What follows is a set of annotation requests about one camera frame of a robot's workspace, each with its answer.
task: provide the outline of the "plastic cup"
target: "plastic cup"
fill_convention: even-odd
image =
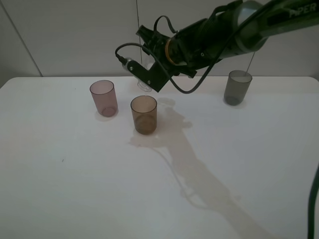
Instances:
[[[231,106],[243,102],[253,77],[245,71],[232,71],[229,73],[224,100]]]
[[[151,134],[157,126],[158,103],[151,96],[138,96],[131,102],[134,126],[140,134]]]
[[[90,91],[99,114],[105,117],[113,116],[118,110],[114,84],[102,80],[93,83]]]

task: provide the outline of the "white table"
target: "white table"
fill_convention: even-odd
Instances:
[[[114,82],[119,112],[89,92]],[[0,89],[2,239],[301,239],[319,162],[319,83],[227,77],[191,95],[168,83],[151,136],[134,131],[133,77],[15,78]],[[180,77],[185,89],[195,80]]]

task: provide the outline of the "brown cup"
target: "brown cup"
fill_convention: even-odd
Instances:
[[[158,103],[151,96],[138,96],[131,102],[134,126],[140,134],[151,134],[157,126]]]
[[[118,110],[114,84],[111,81],[97,81],[90,87],[90,91],[100,115],[105,117],[113,116]]]

